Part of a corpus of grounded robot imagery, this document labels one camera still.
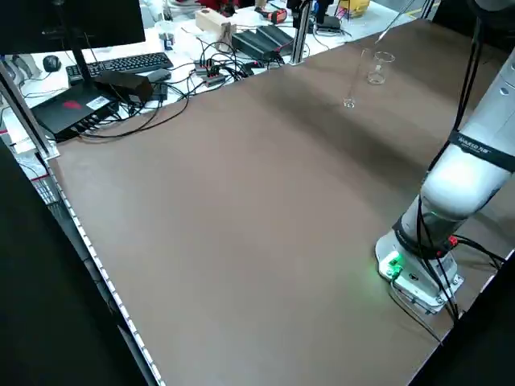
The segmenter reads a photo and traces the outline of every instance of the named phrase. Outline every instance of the black keyboard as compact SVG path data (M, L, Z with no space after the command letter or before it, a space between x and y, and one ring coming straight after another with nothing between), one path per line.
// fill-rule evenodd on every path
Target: black keyboard
M172 67L174 67L174 65L164 52L127 56L126 58L104 60L98 63L88 64L89 73L92 77L99 76L104 70L131 72L136 74L140 72L159 70L160 68ZM77 65L67 66L66 73L68 74L68 82L70 85L74 85L82 81L82 75L80 74L79 67Z

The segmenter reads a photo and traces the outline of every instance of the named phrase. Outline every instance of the white desk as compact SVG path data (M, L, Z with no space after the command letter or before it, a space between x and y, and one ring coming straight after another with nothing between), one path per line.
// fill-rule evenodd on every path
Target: white desk
M273 1L277 6L281 6L286 8L286 2L281 2L279 0ZM334 14L336 5L332 5L329 7L328 13ZM387 8L385 6L381 6L375 2L370 2L370 7L367 9L365 14L357 19L350 20L347 22L344 20L342 22L342 28L348 32L350 35L343 34L341 36L322 36L317 35L316 38L313 35L308 35L306 37L306 55L316 55L322 51L326 51L328 48L338 47L340 45L345 44L346 42L357 40L364 38L365 36L376 34L377 32L383 31L388 24L391 22L395 16L397 16L397 12ZM269 23L262 18L261 15L257 14L253 11L253 7L243 8L238 10L237 13L231 18L234 24L237 24L241 27L238 27L238 31L243 31L245 29L249 29L249 27L256 27L261 25L268 25ZM402 15L397 21L397 25L401 25L403 23L408 23L413 19L410 16ZM185 20L174 22L175 24L175 45L173 51L167 51L167 55L177 68L181 64L190 64L193 60L197 60L200 58L200 54L202 53L202 46L200 41L197 39L200 38L204 42L213 43L216 41L216 36L213 33L204 32L199 29L195 25L195 20ZM283 23L279 24L283 31L285 31L292 38L295 36L295 29L292 26L292 17L288 15L288 19ZM149 28L145 30L146 41L144 43L136 43L136 44L128 44L125 46L116 46L116 47L108 47L108 48L99 48L94 49L95 56L98 60L108 60L113 58L119 58L130 55L138 55L144 53L158 52L164 51L163 42L159 39L159 33L156 28ZM215 48L209 48L206 51L206 55L209 57L216 53ZM95 61L93 54L90 50L83 50L84 57L86 62L92 63ZM55 96L57 93L62 92L63 90L68 88L68 78L66 75L65 68L66 66L70 66L74 64L73 56L70 51L64 52L52 52L52 53L44 53L44 54L34 54L35 62L42 67L43 58L47 55L56 55L60 58L62 63L62 67L58 72L52 73L45 80L29 80L25 83L22 88L23 94L28 95L26 98L26 102L29 107L33 107L42 103L43 101L49 99L50 97ZM244 54L239 53L239 57L245 57ZM284 60L288 63L290 57L285 56ZM186 65L181 68L177 68L176 70L171 72L170 82L177 82L178 80L183 80L187 78L189 72L193 69L193 65ZM255 70L255 73L264 72L266 69ZM41 78L43 79L48 74L43 72L41 74ZM198 77L192 78L193 83L198 85L201 82L201 79ZM186 82L175 84L175 87L180 89L182 92L187 91ZM206 88L204 86L200 86L197 92L203 92ZM179 95L170 91L168 94L168 99L165 101L165 105L170 103L174 103L179 98ZM150 102L149 107L155 107L157 102ZM6 123L7 130L11 136L12 142L19 143L15 149L18 153L22 153L24 151L28 151L34 148L30 141L27 140L27 134L25 130L18 122L16 116L12 113L10 109L4 110L3 118Z

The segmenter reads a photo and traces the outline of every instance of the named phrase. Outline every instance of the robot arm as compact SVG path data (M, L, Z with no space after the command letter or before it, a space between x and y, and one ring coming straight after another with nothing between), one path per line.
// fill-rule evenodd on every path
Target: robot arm
M470 2L483 22L501 20L504 27L515 27L515 0ZM449 237L486 205L515 171L515 50L474 113L459 132L452 132L449 141L420 195L376 244L380 275L393 280L391 260L402 257L403 270L395 285L430 312L438 312L463 283L451 252L445 252ZM420 216L431 240L427 232L417 235ZM428 272L431 267L421 261L427 255L420 256L419 241L433 254L427 264L447 294Z

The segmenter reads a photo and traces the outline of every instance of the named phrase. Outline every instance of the brown table surface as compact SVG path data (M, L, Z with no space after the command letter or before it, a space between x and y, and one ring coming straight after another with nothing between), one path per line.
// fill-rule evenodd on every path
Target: brown table surface
M435 347L389 298L373 246L451 128L470 43L426 22L393 29L386 83L360 80L346 109L372 41L195 97L148 132L60 146L52 167L168 384L398 385ZM487 49L471 107L500 63ZM507 254L514 189L462 233ZM465 247L456 258L466 309L492 271Z

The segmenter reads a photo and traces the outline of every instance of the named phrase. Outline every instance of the label on robot arm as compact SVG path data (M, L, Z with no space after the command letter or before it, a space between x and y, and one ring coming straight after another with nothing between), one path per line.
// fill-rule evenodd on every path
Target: label on robot arm
M100 107L104 107L109 103L109 99L104 98L103 96L99 96L98 98L93 99L91 102L86 103L91 110L98 110Z

